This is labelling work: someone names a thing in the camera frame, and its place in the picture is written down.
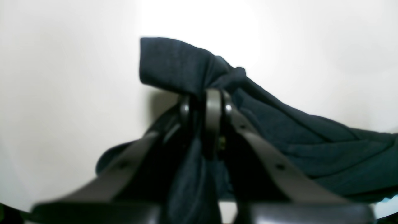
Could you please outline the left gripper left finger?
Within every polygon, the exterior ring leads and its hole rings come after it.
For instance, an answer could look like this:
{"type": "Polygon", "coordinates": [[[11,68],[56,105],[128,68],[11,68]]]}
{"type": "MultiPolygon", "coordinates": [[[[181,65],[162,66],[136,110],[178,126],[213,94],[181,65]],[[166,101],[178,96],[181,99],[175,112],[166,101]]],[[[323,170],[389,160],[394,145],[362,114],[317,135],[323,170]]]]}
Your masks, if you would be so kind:
{"type": "Polygon", "coordinates": [[[100,175],[72,194],[37,204],[35,224],[169,224],[168,196],[192,133],[190,95],[163,114],[100,175]]]}

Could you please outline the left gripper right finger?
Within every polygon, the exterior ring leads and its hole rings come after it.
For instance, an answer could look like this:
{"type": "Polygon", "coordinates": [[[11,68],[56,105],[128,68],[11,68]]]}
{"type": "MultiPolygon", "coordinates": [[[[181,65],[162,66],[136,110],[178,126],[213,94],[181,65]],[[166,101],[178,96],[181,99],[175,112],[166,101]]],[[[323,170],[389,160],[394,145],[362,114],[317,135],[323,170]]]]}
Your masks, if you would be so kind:
{"type": "Polygon", "coordinates": [[[205,92],[204,149],[225,159],[236,224],[372,224],[372,209],[321,187],[267,142],[223,90],[205,92]]]}

